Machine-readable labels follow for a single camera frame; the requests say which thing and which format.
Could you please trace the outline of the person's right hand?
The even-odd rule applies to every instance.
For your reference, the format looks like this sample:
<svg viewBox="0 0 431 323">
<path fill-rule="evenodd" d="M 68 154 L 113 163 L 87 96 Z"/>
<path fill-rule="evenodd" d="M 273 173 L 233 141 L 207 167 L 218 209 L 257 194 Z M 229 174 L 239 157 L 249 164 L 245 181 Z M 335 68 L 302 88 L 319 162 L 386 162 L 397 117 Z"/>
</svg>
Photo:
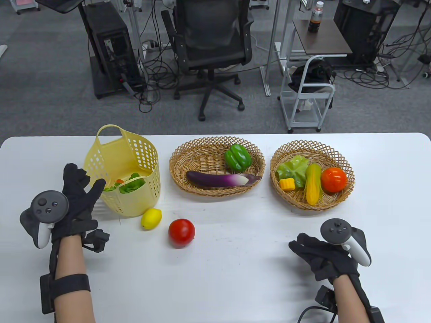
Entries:
<svg viewBox="0 0 431 323">
<path fill-rule="evenodd" d="M 306 233 L 300 233 L 288 246 L 308 263 L 317 281 L 328 279 L 333 284 L 341 275 L 360 276 L 356 262 L 341 246 L 320 241 Z"/>
</svg>

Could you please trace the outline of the person's left hand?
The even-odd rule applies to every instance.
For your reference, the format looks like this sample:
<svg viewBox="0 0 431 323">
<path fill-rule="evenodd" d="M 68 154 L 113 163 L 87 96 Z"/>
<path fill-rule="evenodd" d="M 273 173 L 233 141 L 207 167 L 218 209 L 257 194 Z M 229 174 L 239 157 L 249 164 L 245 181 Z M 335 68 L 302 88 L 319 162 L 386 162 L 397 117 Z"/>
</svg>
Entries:
<svg viewBox="0 0 431 323">
<path fill-rule="evenodd" d="M 88 231 L 96 230 L 97 220 L 92 219 L 95 203 L 100 198 L 106 186 L 104 179 L 94 182 L 86 192 L 85 187 L 90 183 L 87 172 L 78 168 L 76 164 L 66 164 L 63 171 L 63 195 L 69 202 L 69 209 L 65 217 L 57 222 L 52 231 L 52 244 L 69 236 L 81 236 Z"/>
</svg>

